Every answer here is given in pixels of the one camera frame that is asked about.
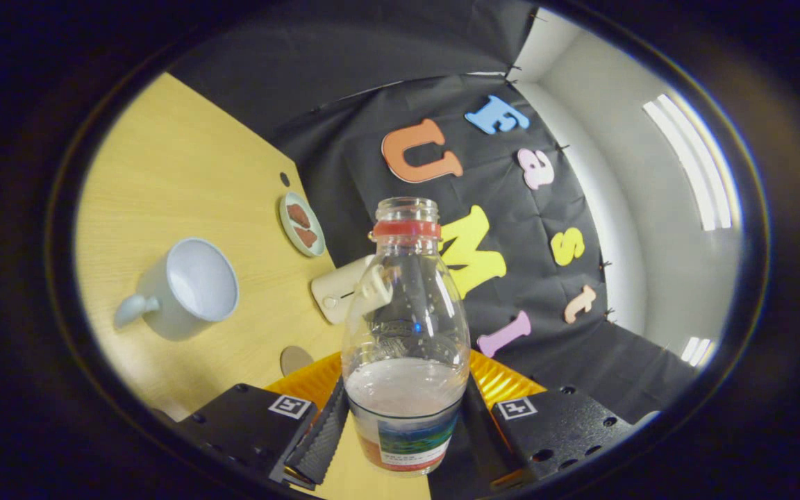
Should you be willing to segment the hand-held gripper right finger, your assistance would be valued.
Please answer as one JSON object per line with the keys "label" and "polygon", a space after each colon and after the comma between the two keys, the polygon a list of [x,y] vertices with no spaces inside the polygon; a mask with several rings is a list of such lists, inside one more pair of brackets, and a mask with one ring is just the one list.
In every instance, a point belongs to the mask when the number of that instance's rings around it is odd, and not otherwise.
{"label": "hand-held gripper right finger", "polygon": [[477,351],[469,361],[462,424],[491,496],[564,481],[658,417],[625,419],[574,384],[543,386]]}

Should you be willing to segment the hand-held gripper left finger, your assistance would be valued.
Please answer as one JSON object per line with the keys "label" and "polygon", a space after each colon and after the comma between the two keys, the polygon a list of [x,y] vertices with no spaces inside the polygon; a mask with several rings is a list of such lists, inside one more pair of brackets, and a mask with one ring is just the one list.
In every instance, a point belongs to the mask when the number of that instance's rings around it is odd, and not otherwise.
{"label": "hand-held gripper left finger", "polygon": [[349,414],[342,354],[266,388],[236,383],[183,419],[153,413],[245,480],[313,491],[324,483]]}

